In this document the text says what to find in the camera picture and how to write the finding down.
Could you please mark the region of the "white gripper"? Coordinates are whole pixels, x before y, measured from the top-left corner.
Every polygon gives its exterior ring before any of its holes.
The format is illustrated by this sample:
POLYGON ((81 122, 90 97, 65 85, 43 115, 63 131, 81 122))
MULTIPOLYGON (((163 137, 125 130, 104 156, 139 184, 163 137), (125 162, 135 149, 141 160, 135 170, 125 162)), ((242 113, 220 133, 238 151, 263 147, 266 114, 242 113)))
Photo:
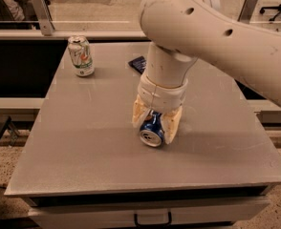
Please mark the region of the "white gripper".
POLYGON ((149 80, 146 73, 140 77, 138 95, 133 104, 132 124, 138 128, 148 116, 150 109, 162 113, 161 124, 164 142, 170 144, 179 128, 188 80, 177 88, 158 86, 149 80))

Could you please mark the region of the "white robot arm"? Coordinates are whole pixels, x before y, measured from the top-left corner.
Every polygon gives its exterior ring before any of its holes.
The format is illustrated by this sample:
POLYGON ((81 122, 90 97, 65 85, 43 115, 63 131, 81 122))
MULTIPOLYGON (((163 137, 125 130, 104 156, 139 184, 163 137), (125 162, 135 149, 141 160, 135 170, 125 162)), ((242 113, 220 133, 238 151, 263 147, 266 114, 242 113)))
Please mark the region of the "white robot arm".
POLYGON ((218 9, 219 0, 141 0, 140 28, 151 43, 132 121, 145 144, 173 141, 186 74, 197 59, 281 107, 281 33, 232 21, 218 9))

